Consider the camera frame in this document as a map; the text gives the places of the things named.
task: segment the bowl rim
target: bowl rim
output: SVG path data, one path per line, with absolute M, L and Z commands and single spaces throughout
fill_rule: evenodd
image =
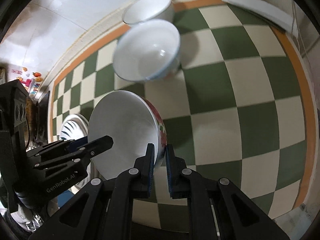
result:
M 154 17 L 157 17 L 157 16 L 159 16 L 160 14 L 162 14 L 162 13 L 163 13 L 165 10 L 167 10 L 167 9 L 170 7 L 170 5 L 172 4 L 172 0 L 170 0 L 169 3 L 168 3 L 162 10 L 160 10 L 158 13 L 153 14 L 152 16 L 150 16 L 150 17 L 148 17 L 148 18 L 146 18 L 146 19 L 144 19 L 144 20 L 142 20 L 142 21 L 137 21 L 137 22 L 132 22 L 132 23 L 126 22 L 126 21 L 124 20 L 125 15 L 126 15 L 127 12 L 131 9 L 131 7 L 132 7 L 133 5 L 135 5 L 135 4 L 136 4 L 137 2 L 139 2 L 139 1 L 141 1 L 141 0 L 135 0 L 132 4 L 130 4 L 130 5 L 124 10 L 121 18 L 122 18 L 122 21 L 123 21 L 125 24 L 127 24 L 127 25 L 136 25 L 136 24 L 139 24 L 139 23 L 143 23 L 143 22 L 149 21 L 150 19 L 152 19 L 152 18 L 154 18 Z
M 139 24 L 138 26 L 134 27 L 134 29 L 137 29 L 143 25 L 146 25 L 146 24 L 153 24 L 154 22 L 164 22 L 165 24 L 169 24 L 172 25 L 174 27 L 174 30 L 177 32 L 177 36 L 178 36 L 178 45 L 177 45 L 177 48 L 175 50 L 175 52 L 172 54 L 172 57 L 170 58 L 170 60 L 168 61 L 168 63 L 166 65 L 164 65 L 161 69 L 157 70 L 156 72 L 154 72 L 153 74 L 151 74 L 150 76 L 144 78 L 144 79 L 138 79 L 138 80 L 130 80 L 130 79 L 125 79 L 123 77 L 121 77 L 116 69 L 115 69 L 115 66 L 114 64 L 112 64 L 113 66 L 113 70 L 114 72 L 116 73 L 116 75 L 123 79 L 123 80 L 126 80 L 126 81 L 129 81 L 129 82 L 145 82 L 145 81 L 150 81 L 150 80 L 153 80 L 153 79 L 156 79 L 158 76 L 160 76 L 167 68 L 168 66 L 170 66 L 172 64 L 172 62 L 175 60 L 175 58 L 177 57 L 177 55 L 179 54 L 179 51 L 180 51 L 180 46 L 181 46 L 181 36 L 180 36 L 180 33 L 179 33 L 179 30 L 177 29 L 176 26 L 174 26 L 173 23 L 171 22 L 168 22 L 166 20 L 162 20 L 162 19 L 152 19 L 152 20 L 149 20 L 149 21 L 146 21 L 146 22 L 143 22 L 141 24 Z M 113 54 L 113 58 L 112 58 L 112 62 L 114 63 L 114 59 L 115 59 L 115 54 L 117 52 L 117 48 L 119 46 L 119 44 L 123 41 L 123 39 L 125 39 L 129 34 L 130 34 L 130 30 L 134 30 L 134 29 L 129 29 L 126 33 L 124 33 L 121 38 L 118 40 L 118 43 L 117 43 L 117 47 L 114 51 L 114 54 Z
M 157 133 L 157 138 L 158 138 L 157 145 L 155 145 L 155 160 L 154 160 L 154 163 L 156 163 L 156 160 L 157 160 L 157 157 L 158 157 L 158 152 L 159 152 L 159 149 L 161 148 L 161 147 L 160 147 L 161 144 L 159 143 L 159 140 L 161 139 L 161 135 L 160 135 L 160 132 L 159 132 L 159 127 L 158 127 L 158 125 L 157 125 L 156 117 L 155 117 L 155 115 L 153 114 L 151 108 L 148 106 L 148 104 L 147 104 L 140 96 L 138 96 L 137 94 L 135 94 L 135 93 L 133 93 L 133 92 L 131 92 L 131 91 L 121 90 L 121 89 L 119 89 L 119 90 L 113 90 L 113 91 L 108 92 L 103 98 L 105 98 L 106 96 L 110 95 L 111 93 L 116 93 L 116 92 L 120 92 L 120 91 L 121 91 L 122 93 L 125 92 L 125 93 L 128 93 L 128 94 L 136 97 L 137 99 L 139 99 L 140 102 L 143 103 L 143 105 L 144 105 L 145 107 L 147 107 L 147 109 L 148 109 L 148 111 L 149 111 L 149 113 L 150 113 L 150 115 L 151 115 L 151 117 L 152 117 L 152 120 L 153 120 L 153 122 L 154 122 L 154 129 L 155 129 L 155 131 L 156 131 L 156 133 Z M 102 102 L 103 98 L 97 103 L 97 105 L 95 106 L 95 108 L 99 105 L 99 103 Z

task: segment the black device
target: black device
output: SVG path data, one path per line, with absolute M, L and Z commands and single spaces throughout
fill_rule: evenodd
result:
M 20 204 L 38 215 L 48 201 L 87 177 L 90 158 L 110 149 L 113 140 L 60 140 L 26 152 L 26 97 L 18 80 L 0 86 L 0 196 L 10 212 Z M 51 218 L 44 218 L 29 239 L 130 239 L 133 199 L 150 197 L 154 159 L 154 145 L 148 144 L 133 168 L 114 179 L 92 179 Z M 227 178 L 203 178 L 175 157 L 172 145 L 165 149 L 165 160 L 170 196 L 188 199 L 191 239 L 218 239 L 212 208 L 222 240 L 289 239 Z
M 113 145 L 112 138 L 104 136 L 85 145 L 83 139 L 60 140 L 26 152 L 27 96 L 19 80 L 0 86 L 0 199 L 10 213 L 19 203 L 41 210 L 84 179 L 90 159 Z

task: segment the orange trim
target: orange trim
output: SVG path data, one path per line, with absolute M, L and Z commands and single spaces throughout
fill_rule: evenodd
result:
M 224 4 L 221 0 L 195 0 L 190 2 L 178 2 L 173 5 L 173 8 L 176 12 L 180 12 L 186 9 L 199 8 L 209 5 L 219 5 Z
M 53 142 L 53 97 L 56 86 L 53 85 L 52 95 L 51 95 L 51 114 L 50 114 L 50 134 L 51 134 L 51 142 Z
M 202 6 L 209 6 L 209 5 L 219 5 L 224 4 L 221 0 L 195 0 L 195 1 L 189 1 L 189 2 L 179 2 L 173 5 L 174 10 L 176 12 L 183 11 L 186 9 L 192 9 L 192 8 L 199 8 Z M 129 30 L 129 26 L 123 25 L 113 32 L 109 33 L 102 39 L 98 40 L 96 43 L 92 44 L 89 48 L 87 48 L 82 54 L 80 54 L 76 59 L 73 60 L 73 62 L 65 69 L 63 70 L 60 75 L 55 79 L 53 83 L 53 90 L 52 90 L 52 96 L 51 96 L 51 120 L 50 120 L 50 131 L 51 131 L 51 141 L 53 141 L 53 123 L 52 123 L 52 109 L 53 109 L 53 95 L 56 85 L 75 67 L 77 67 L 81 62 L 83 62 L 87 57 L 89 57 L 92 53 L 96 52 L 98 49 L 102 48 L 105 44 L 109 43 L 110 41 L 113 41 L 114 39 L 118 38 L 120 35 L 124 34 L 127 30 Z
M 92 53 L 96 52 L 98 49 L 102 48 L 104 45 L 118 38 L 120 35 L 124 34 L 127 30 L 129 30 L 128 25 L 122 25 L 117 28 L 113 32 L 107 34 L 96 43 L 92 44 L 89 48 L 87 48 L 83 53 L 81 53 L 65 70 L 63 70 L 60 75 L 55 79 L 53 83 L 53 91 L 52 91 L 52 99 L 51 99 L 51 120 L 50 120 L 50 131 L 51 131 L 51 141 L 53 141 L 53 123 L 52 123 L 52 109 L 53 109 L 53 95 L 56 85 L 64 79 L 64 77 L 74 68 L 76 68 L 81 62 L 83 62 L 87 57 L 89 57 Z
M 313 164 L 315 159 L 315 152 L 316 152 L 316 119 L 315 119 L 314 106 L 313 106 L 309 83 L 306 78 L 306 74 L 302 68 L 299 57 L 296 51 L 294 50 L 292 44 L 290 43 L 288 37 L 285 34 L 280 33 L 276 28 L 274 27 L 271 27 L 271 28 L 273 32 L 276 34 L 276 36 L 278 37 L 279 41 L 281 42 L 296 72 L 300 90 L 301 90 L 302 104 L 303 104 L 305 118 L 306 118 L 306 141 L 307 141 L 306 163 L 304 168 L 304 174 L 300 182 L 299 193 L 298 193 L 296 202 L 293 206 L 293 208 L 296 208 L 303 203 L 309 188 L 311 173 L 313 170 Z

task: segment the red floral pattern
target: red floral pattern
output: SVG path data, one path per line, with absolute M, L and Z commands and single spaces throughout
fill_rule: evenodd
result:
M 151 111 L 153 112 L 153 114 L 157 120 L 158 126 L 160 128 L 161 146 L 164 148 L 167 145 L 167 133 L 165 131 L 165 127 L 164 127 L 164 123 L 162 121 L 162 118 L 161 118 L 159 112 L 157 111 L 157 109 L 147 99 L 145 99 L 145 98 L 142 98 L 142 99 L 150 107 Z

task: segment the white bowl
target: white bowl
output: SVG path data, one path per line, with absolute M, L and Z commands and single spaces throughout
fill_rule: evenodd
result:
M 148 143 L 155 146 L 155 163 L 161 163 L 166 133 L 159 114 L 150 103 L 136 94 L 118 90 L 108 93 L 94 108 L 89 121 L 88 142 L 102 136 L 113 138 L 110 150 L 92 160 L 106 179 L 117 177 L 144 156 Z
M 166 77 L 180 64 L 180 34 L 165 20 L 150 20 L 128 30 L 113 54 L 113 68 L 122 79 L 141 82 Z
M 129 26 L 151 19 L 173 21 L 172 0 L 137 0 L 123 13 L 122 20 Z

